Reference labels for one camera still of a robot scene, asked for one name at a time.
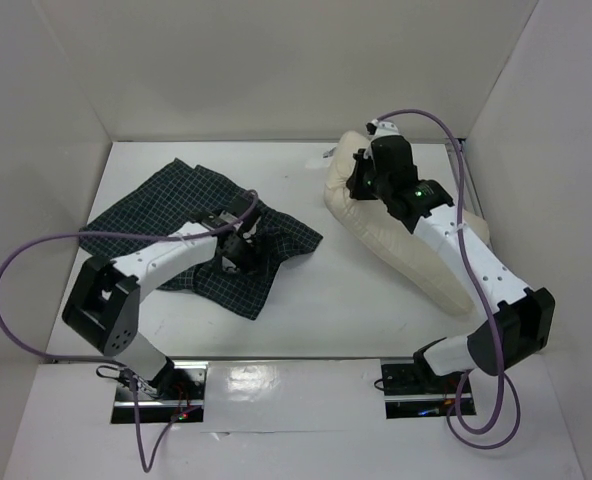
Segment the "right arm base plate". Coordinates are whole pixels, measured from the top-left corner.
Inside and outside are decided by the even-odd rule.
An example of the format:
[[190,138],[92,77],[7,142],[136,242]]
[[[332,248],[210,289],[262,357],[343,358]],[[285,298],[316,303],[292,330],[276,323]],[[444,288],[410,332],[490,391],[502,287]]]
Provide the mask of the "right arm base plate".
[[384,359],[380,368],[373,386],[384,396],[389,420],[445,417],[455,404],[460,373],[424,380],[411,357]]

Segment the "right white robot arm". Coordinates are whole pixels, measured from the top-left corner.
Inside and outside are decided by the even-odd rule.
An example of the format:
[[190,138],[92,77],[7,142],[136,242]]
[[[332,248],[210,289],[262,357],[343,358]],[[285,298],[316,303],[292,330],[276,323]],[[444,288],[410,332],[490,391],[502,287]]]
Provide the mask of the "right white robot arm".
[[347,180],[354,200],[380,200],[390,216],[446,264],[475,302],[482,324],[468,335],[442,338],[414,354],[412,379],[436,391],[447,375],[480,369],[496,376],[542,350],[548,342],[555,299],[515,276],[472,231],[460,204],[435,180],[420,178],[410,143],[391,122],[366,126]]

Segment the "cream pillow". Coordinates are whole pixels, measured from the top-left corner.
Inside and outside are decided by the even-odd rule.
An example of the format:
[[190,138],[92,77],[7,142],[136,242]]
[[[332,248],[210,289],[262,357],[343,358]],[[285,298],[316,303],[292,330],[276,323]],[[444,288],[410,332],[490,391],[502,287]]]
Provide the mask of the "cream pillow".
[[450,315],[465,315],[474,303],[456,276],[423,241],[410,234],[378,201],[350,197],[346,182],[353,172],[353,154],[368,139],[355,131],[344,133],[327,170],[324,202],[327,209],[374,255],[398,271]]

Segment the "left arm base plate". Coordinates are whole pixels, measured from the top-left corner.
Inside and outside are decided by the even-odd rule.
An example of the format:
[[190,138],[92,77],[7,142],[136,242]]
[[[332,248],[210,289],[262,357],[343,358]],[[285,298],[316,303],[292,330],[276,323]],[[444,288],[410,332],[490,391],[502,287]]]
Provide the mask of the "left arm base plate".
[[[134,424],[134,402],[129,380],[113,367],[97,375],[116,381],[110,423],[113,425]],[[140,421],[143,424],[166,424],[177,415],[178,423],[202,423],[208,363],[202,361],[175,362],[171,380],[160,391],[137,380]]]

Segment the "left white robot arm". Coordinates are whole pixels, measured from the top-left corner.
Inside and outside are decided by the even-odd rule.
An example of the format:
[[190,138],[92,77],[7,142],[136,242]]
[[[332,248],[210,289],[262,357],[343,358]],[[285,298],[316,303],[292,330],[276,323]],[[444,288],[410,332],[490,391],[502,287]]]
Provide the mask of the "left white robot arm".
[[86,260],[62,312],[63,321],[98,352],[118,360],[152,399],[184,377],[174,362],[139,333],[140,304],[182,272],[205,264],[217,275],[250,276],[260,269],[255,239],[261,218],[255,191],[225,208],[200,212],[177,231],[134,253]]

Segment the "aluminium rail at right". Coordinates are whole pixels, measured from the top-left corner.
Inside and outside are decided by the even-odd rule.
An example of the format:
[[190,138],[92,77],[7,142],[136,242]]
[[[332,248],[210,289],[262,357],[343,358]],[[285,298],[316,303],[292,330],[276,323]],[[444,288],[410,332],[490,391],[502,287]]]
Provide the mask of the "aluminium rail at right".
[[471,335],[472,353],[496,361],[498,352],[508,357],[515,350],[520,334],[520,318],[513,305],[526,297],[528,285],[494,255],[490,249],[489,227],[482,210],[460,141],[446,147],[452,166],[456,195],[471,212],[448,213],[448,255],[445,263],[470,295],[482,326]]

